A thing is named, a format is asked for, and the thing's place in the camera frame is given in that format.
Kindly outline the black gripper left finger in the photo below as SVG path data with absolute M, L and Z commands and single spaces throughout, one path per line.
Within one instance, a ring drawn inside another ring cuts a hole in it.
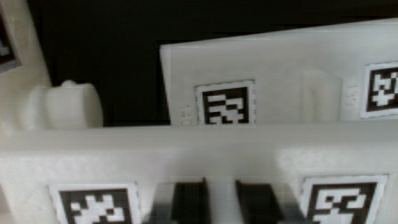
M 148 224 L 209 224 L 207 182 L 159 185 Z

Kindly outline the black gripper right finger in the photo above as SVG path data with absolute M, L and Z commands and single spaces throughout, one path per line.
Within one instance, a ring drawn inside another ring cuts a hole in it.
M 273 186 L 237 180 L 235 187 L 244 224 L 280 224 L 285 214 Z

